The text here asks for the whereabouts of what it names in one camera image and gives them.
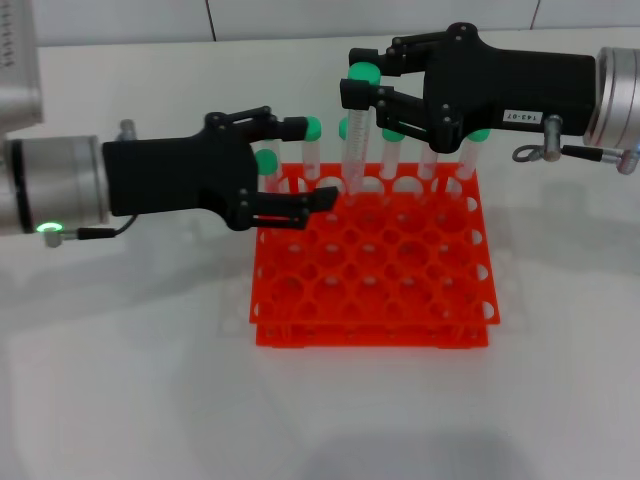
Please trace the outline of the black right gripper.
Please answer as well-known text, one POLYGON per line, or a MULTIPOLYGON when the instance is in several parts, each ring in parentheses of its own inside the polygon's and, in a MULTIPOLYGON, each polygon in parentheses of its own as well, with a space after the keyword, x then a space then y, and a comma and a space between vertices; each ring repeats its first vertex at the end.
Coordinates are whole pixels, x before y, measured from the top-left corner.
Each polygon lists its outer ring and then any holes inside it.
POLYGON ((479 130, 541 133, 550 115, 561 132, 586 132, 596 103, 596 62, 589 55, 508 50, 483 42, 476 27, 397 36, 384 53, 352 48, 349 65, 369 63, 383 76, 424 73, 423 99, 342 79, 342 107, 375 111, 376 125, 453 153, 479 130))

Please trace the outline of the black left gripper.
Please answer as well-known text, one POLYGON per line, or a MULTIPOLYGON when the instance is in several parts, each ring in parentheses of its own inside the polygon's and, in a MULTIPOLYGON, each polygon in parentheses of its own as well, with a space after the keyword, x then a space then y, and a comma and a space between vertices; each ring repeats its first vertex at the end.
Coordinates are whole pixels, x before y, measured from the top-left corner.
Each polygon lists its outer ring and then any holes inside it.
POLYGON ((257 192, 250 143, 303 141, 306 117, 279 120, 269 106, 214 112, 203 129, 182 138, 106 142, 102 156, 114 216, 203 209, 234 231, 304 230, 312 214, 330 212, 337 187, 304 193, 257 192))

